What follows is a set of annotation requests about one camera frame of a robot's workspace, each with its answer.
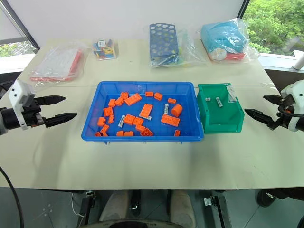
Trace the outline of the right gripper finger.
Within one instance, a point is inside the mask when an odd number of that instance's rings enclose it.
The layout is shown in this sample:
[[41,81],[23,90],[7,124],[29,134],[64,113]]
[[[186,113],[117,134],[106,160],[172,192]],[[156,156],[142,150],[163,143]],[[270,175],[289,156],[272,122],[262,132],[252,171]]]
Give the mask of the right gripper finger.
[[275,105],[281,105],[283,102],[283,98],[280,95],[264,95],[263,98]]
[[270,130],[277,128],[277,123],[272,119],[272,117],[263,114],[263,112],[256,109],[244,109],[244,111],[254,120],[265,124]]

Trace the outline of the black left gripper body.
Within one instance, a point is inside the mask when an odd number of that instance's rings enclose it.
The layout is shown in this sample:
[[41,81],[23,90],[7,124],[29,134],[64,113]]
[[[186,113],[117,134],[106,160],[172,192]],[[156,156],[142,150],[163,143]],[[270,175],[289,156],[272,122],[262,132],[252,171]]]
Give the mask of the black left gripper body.
[[36,127],[45,124],[45,117],[42,117],[41,106],[46,104],[44,97],[34,98],[29,106],[23,107],[22,115],[27,126]]

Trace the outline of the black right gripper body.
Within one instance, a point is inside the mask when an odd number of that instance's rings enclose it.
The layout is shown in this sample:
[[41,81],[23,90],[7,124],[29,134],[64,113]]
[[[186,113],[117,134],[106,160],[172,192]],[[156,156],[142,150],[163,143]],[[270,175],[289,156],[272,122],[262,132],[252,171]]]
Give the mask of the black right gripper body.
[[275,104],[278,106],[278,119],[276,120],[275,129],[279,126],[288,128],[291,118],[295,113],[294,109],[295,100],[292,95],[287,95],[285,98],[279,96]]

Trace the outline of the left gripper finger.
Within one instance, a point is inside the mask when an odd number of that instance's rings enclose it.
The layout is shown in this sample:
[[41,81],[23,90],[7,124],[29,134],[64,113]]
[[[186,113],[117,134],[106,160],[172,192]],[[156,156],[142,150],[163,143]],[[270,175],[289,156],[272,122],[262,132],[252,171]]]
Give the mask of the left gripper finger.
[[77,113],[63,113],[55,115],[54,117],[45,119],[46,128],[53,127],[56,125],[60,125],[72,120],[77,116]]
[[66,100],[66,98],[63,96],[59,96],[59,95],[49,95],[49,96],[43,96],[43,97],[36,97],[35,100],[36,100],[37,104],[39,106],[41,106],[41,105],[54,105],[63,100]]

